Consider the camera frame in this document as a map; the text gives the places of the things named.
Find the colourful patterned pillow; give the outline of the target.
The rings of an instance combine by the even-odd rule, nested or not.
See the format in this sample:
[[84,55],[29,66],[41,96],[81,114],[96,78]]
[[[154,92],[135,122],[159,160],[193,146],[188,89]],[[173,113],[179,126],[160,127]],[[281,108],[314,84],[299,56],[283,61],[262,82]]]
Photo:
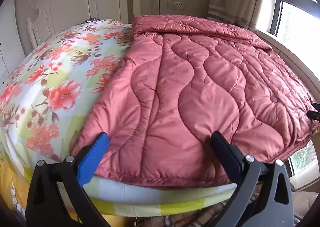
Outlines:
[[100,19],[99,18],[89,18],[85,21],[82,21],[80,23],[78,23],[78,25],[82,25],[82,24],[86,24],[86,23],[89,23],[89,22],[96,22],[96,21],[99,21]]

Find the floral bed sheet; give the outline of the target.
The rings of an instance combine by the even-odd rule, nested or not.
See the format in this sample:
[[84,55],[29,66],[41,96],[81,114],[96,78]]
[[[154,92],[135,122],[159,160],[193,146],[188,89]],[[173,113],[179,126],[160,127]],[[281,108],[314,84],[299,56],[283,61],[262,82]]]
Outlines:
[[[76,25],[32,51],[1,87],[1,159],[30,184],[39,160],[70,154],[92,105],[131,45],[116,20]],[[228,199],[235,185],[158,190],[95,176],[84,186],[103,215],[161,216]]]

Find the pink quilted comforter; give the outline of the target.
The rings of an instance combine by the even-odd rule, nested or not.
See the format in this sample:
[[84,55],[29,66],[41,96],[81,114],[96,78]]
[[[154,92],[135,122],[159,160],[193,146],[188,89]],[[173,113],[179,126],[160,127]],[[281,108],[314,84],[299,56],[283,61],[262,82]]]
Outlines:
[[229,179],[210,145],[219,131],[272,163],[306,146],[308,89],[249,30],[192,16],[144,15],[133,43],[93,105],[72,153],[110,139],[96,171],[147,187],[208,187]]

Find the white wardrobe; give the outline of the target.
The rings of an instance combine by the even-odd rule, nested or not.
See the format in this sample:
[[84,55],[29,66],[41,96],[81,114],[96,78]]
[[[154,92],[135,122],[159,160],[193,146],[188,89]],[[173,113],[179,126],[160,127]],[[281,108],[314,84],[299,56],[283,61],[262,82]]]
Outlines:
[[1,87],[25,59],[18,35],[15,0],[4,0],[0,8]]

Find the white wooden headboard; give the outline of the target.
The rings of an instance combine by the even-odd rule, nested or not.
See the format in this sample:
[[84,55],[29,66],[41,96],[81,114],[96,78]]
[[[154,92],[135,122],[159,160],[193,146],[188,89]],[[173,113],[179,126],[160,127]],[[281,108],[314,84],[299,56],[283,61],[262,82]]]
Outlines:
[[140,0],[41,0],[35,8],[39,11],[36,21],[27,20],[33,48],[90,18],[130,23],[140,15]]

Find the yellow blanket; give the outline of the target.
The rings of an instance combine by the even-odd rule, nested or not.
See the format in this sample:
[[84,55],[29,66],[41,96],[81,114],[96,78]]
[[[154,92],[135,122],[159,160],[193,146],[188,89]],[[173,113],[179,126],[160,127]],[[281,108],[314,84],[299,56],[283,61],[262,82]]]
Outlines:
[[1,159],[1,196],[9,209],[25,219],[29,184]]

